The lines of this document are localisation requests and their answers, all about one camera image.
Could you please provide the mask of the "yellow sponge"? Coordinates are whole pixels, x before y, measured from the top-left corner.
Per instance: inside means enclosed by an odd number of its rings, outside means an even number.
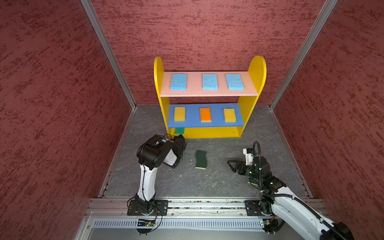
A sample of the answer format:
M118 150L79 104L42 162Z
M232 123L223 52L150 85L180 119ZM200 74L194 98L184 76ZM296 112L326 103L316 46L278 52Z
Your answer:
M174 108L174 121L184 122L186 120L186 107L175 107Z
M235 123L237 121L235 109L223 109L225 123Z

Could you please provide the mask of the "yellow sponge front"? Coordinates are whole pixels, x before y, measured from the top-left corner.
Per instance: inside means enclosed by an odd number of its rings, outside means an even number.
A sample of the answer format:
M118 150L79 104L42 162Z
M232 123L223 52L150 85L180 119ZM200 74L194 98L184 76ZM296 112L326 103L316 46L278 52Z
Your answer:
M175 107L174 108L174 121L184 122L186 120L186 107Z

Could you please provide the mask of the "blue sponge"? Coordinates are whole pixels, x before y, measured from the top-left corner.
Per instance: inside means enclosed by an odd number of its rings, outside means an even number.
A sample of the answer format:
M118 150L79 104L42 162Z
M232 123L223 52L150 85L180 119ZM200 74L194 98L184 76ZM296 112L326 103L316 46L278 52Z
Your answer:
M203 89L218 90L218 79L216 74L203 74Z
M172 74L172 91L185 91L187 89L187 74Z
M229 90L244 90L244 84L239 74L226 74L226 80Z

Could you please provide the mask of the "orange sponge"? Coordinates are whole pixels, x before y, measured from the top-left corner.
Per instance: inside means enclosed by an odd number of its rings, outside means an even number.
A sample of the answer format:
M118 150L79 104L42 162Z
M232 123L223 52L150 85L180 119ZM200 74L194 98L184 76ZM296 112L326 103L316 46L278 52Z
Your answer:
M201 123L211 123L212 122L212 115L211 115L211 108L200 108L200 119Z

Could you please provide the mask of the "dark green wavy sponge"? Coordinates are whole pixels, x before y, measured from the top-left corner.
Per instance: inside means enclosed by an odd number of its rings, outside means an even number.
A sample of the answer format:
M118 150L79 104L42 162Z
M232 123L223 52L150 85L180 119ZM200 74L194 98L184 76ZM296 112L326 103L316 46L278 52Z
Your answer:
M196 169L203 169L205 170L208 166L208 161L207 161L207 152L202 151L202 150L197 150L196 151Z

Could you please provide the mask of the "yellow sponge back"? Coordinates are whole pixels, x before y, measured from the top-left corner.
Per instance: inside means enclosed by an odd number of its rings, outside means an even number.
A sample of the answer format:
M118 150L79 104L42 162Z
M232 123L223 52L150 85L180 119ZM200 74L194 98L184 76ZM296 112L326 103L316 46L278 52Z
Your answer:
M235 109L223 109L225 123L235 123L237 121Z

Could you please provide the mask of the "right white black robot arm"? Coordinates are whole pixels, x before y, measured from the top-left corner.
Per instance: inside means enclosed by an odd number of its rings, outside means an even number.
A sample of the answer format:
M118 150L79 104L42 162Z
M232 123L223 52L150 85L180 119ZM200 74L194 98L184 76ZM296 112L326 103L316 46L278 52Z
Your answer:
M256 203L246 201L251 214L277 217L281 220L264 224L268 234L275 234L287 223L305 240L353 240L352 231L342 222L335 223L297 197L287 185L275 177L264 157L253 157L249 163L227 161L231 170L246 176L252 187L261 192Z

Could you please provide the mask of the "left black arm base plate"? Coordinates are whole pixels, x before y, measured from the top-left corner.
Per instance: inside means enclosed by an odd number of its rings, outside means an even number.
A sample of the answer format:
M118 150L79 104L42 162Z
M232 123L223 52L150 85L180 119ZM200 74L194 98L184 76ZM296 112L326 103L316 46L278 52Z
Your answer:
M153 200L149 203L139 200L130 201L128 205L128 216L166 216L168 211L169 201Z

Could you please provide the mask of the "bright green sponge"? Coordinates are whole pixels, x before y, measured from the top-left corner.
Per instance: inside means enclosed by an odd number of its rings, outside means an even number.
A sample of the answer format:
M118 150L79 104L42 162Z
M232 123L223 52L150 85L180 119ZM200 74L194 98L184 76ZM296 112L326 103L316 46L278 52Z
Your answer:
M175 128L175 135L182 135L185 133L185 128Z

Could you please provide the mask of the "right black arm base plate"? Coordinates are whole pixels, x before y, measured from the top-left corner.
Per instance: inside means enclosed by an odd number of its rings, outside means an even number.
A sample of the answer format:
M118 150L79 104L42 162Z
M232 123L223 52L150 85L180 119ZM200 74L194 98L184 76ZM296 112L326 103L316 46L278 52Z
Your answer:
M271 206L267 203L266 200L254 201L254 200L246 200L245 201L245 210L247 212L247 216L255 217L255 216L270 216Z

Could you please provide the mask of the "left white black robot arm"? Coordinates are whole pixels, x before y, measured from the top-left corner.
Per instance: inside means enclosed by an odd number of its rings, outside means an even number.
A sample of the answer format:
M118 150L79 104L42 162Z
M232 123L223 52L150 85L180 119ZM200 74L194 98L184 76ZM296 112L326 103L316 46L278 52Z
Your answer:
M167 139L154 135L142 144L137 157L141 169L140 186L135 195L135 202L145 213L150 214L155 207L155 182L158 168L165 164L176 168L182 157L187 143L183 135Z

